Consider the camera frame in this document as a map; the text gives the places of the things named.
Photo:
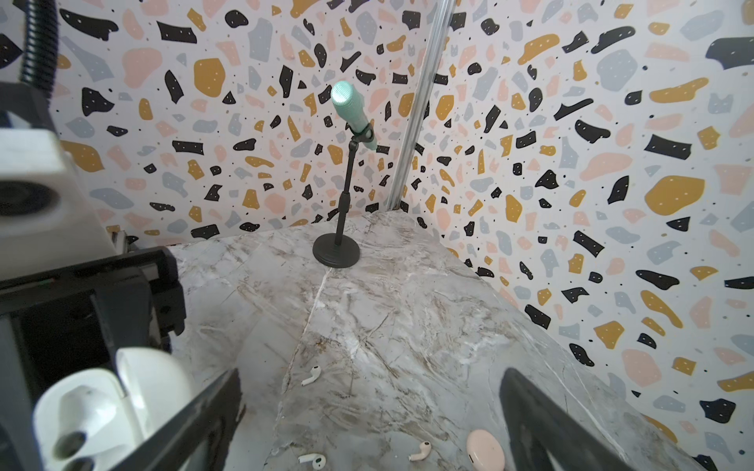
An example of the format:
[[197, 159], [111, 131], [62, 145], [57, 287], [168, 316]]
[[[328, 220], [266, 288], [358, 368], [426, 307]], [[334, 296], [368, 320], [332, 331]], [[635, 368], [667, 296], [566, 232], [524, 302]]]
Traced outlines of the white earbud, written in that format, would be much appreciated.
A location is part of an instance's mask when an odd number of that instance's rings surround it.
[[307, 455], [300, 455], [298, 463], [308, 464], [314, 471], [320, 471], [327, 465], [327, 457], [322, 453], [308, 453]]
[[309, 386], [315, 383], [321, 376], [322, 368], [319, 365], [315, 365], [309, 371], [309, 376], [302, 380], [302, 386]]

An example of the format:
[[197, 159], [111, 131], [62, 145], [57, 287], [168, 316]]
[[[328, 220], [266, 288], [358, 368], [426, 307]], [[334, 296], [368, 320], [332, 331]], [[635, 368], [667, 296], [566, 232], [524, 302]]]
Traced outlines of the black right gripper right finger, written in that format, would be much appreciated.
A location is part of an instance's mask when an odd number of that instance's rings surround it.
[[630, 469], [518, 370], [506, 370], [499, 396], [516, 469]]

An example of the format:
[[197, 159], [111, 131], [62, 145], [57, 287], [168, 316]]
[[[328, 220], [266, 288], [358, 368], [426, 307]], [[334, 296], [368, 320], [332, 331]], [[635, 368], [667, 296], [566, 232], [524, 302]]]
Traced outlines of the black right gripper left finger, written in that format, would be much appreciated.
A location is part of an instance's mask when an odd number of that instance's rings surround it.
[[239, 371], [228, 370], [115, 468], [223, 470], [244, 413]]

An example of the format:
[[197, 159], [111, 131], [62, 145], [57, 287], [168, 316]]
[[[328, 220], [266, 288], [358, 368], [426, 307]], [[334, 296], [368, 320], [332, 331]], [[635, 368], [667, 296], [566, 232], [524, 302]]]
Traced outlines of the white earbud charging case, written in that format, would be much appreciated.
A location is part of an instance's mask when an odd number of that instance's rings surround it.
[[33, 410], [45, 470], [111, 470], [196, 396], [172, 355], [125, 347], [116, 371], [92, 368], [47, 389]]

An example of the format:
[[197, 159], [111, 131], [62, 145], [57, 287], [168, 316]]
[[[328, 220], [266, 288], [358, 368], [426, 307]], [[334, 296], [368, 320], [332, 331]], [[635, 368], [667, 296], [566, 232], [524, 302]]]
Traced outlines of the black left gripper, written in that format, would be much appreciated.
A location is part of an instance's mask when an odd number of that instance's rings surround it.
[[39, 470], [33, 408], [58, 381], [116, 372], [116, 352], [170, 352], [186, 306], [165, 247], [54, 269], [1, 284], [1, 467]]

